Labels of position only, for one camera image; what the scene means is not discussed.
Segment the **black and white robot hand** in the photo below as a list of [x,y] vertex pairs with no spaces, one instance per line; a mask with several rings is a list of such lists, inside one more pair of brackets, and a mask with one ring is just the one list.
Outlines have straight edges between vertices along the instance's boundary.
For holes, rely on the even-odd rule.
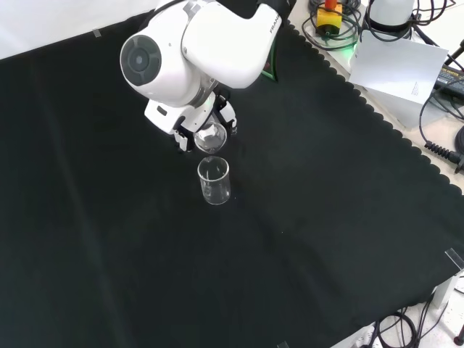
[[236,113],[228,95],[220,91],[211,92],[198,107],[169,107],[151,100],[145,116],[161,131],[172,136],[184,152],[197,148],[214,154],[237,129]]

